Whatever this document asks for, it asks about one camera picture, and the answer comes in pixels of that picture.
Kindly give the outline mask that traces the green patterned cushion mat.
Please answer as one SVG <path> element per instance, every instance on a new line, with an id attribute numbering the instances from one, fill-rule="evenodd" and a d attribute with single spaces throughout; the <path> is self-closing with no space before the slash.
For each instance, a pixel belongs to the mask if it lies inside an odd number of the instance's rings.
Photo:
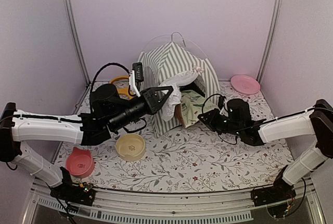
<path id="1" fill-rule="evenodd" d="M 181 103 L 175 107 L 174 115 L 184 128 L 196 124 L 198 115 L 202 114 L 202 107 L 206 99 L 193 90 L 181 92 Z"/>

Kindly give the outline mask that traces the cream pet bowl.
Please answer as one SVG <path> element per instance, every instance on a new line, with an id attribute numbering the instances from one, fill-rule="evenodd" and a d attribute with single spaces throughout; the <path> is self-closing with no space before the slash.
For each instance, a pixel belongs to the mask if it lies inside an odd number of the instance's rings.
<path id="1" fill-rule="evenodd" d="M 140 135 L 131 133 L 120 137 L 115 144 L 115 149 L 122 160 L 134 162 L 144 156 L 146 143 Z"/>

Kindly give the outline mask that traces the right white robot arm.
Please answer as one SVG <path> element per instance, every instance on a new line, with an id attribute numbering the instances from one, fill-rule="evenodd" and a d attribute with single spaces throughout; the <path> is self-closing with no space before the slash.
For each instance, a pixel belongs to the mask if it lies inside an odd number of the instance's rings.
<path id="1" fill-rule="evenodd" d="M 313 135 L 314 143 L 295 161 L 285 166 L 269 190 L 273 201 L 280 201 L 296 182 L 332 158 L 332 106 L 324 99 L 313 107 L 272 120 L 252 120 L 249 104 L 242 99 L 227 102 L 227 115 L 215 108 L 198 116 L 206 127 L 217 134 L 232 134 L 250 146 Z"/>

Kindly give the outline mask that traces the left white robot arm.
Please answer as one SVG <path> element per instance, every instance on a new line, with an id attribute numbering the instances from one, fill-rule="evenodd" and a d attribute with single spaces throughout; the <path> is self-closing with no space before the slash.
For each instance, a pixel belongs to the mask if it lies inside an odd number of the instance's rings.
<path id="1" fill-rule="evenodd" d="M 66 200 L 77 196 L 69 172 L 45 160 L 27 141 L 60 141 L 81 146 L 99 145 L 129 123 L 156 114 L 172 94 L 171 86 L 147 88 L 136 97 L 120 97 L 113 84 L 89 95 L 90 113 L 69 116 L 34 115 L 7 103 L 1 116 L 1 161 L 16 164 L 38 177 Z"/>

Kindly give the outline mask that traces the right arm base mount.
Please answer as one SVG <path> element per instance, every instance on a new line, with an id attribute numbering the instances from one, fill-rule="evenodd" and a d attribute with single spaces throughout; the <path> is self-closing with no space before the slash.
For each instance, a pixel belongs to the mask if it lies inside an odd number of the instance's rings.
<path id="1" fill-rule="evenodd" d="M 255 206 L 262 206 L 292 199 L 296 196 L 296 192 L 293 186 L 283 182 L 275 183 L 268 187 L 253 189 L 250 195 Z"/>

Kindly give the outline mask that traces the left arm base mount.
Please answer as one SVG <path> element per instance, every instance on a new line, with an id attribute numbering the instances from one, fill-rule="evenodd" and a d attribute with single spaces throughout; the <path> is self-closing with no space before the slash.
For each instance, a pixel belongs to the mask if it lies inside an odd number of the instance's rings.
<path id="1" fill-rule="evenodd" d="M 50 195 L 54 198 L 64 200 L 66 203 L 76 203 L 85 206 L 92 206 L 96 196 L 96 191 L 88 186 L 73 185 L 65 182 L 56 187 L 51 187 L 50 191 Z"/>

